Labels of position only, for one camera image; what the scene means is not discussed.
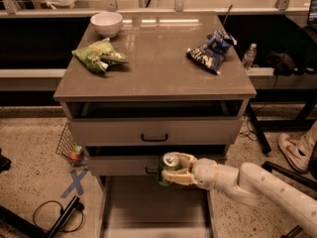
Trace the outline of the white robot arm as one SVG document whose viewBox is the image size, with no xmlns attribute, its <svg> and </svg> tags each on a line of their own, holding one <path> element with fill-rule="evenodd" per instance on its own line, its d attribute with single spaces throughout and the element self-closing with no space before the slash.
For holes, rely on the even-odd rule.
<svg viewBox="0 0 317 238">
<path fill-rule="evenodd" d="M 180 152 L 164 154 L 158 167 L 162 183 L 218 189 L 229 198 L 258 206 L 264 195 L 288 213 L 312 238 L 317 237 L 317 201 L 270 172 L 252 163 L 239 168 Z"/>
</svg>

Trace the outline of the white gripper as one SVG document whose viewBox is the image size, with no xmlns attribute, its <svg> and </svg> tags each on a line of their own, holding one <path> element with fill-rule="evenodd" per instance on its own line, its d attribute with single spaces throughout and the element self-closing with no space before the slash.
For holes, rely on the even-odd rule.
<svg viewBox="0 0 317 238">
<path fill-rule="evenodd" d="M 178 170 L 192 168 L 192 174 L 163 171 L 161 175 L 164 180 L 181 185 L 195 184 L 206 190 L 215 187 L 218 172 L 218 164 L 215 161 L 205 158 L 197 160 L 193 155 L 185 153 L 175 153 L 175 157 L 177 158 L 176 168 Z"/>
</svg>

